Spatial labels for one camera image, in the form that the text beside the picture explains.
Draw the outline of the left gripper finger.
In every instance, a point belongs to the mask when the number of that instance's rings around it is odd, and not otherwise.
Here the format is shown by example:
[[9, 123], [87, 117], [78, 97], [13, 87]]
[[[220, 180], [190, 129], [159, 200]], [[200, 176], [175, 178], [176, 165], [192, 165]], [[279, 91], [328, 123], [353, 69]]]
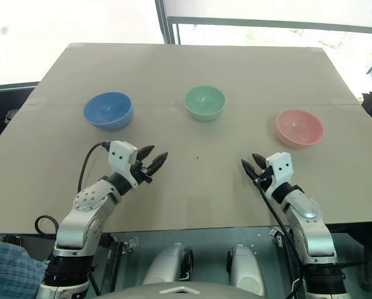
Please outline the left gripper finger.
[[154, 149], [154, 145], [148, 145], [140, 148], [137, 152], [137, 160], [143, 161]]
[[154, 175], [162, 167], [168, 157], [168, 152], [159, 154], [148, 166], [148, 175]]

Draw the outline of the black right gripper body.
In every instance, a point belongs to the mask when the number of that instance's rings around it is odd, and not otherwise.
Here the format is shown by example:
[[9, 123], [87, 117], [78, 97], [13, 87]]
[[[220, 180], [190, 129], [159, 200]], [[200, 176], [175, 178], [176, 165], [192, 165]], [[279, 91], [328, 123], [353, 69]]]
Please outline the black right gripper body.
[[257, 187], [260, 187], [261, 189], [268, 189], [270, 187], [270, 185], [272, 184], [272, 176], [274, 174], [271, 166], [263, 169], [260, 174], [258, 174], [257, 171], [254, 170], [254, 174], [254, 184]]

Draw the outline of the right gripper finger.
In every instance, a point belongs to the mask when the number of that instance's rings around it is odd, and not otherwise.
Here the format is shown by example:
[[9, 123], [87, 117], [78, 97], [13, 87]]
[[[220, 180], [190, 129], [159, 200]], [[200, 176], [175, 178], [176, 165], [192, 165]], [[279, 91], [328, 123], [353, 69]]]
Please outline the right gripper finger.
[[267, 168], [265, 157], [257, 153], [252, 153], [252, 158], [261, 170], [265, 170]]
[[254, 167], [244, 159], [241, 159], [242, 167], [250, 179], [257, 179], [259, 176], [256, 173]]

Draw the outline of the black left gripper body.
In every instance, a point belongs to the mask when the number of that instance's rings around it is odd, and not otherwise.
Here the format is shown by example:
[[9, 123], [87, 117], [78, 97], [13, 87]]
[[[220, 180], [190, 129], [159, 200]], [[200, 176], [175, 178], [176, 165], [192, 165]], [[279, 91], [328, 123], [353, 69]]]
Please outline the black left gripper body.
[[148, 175], [148, 169], [144, 167], [141, 161], [136, 161], [135, 164], [131, 165], [130, 172], [133, 178], [136, 180], [137, 184], [141, 183], [151, 183], [152, 178]]

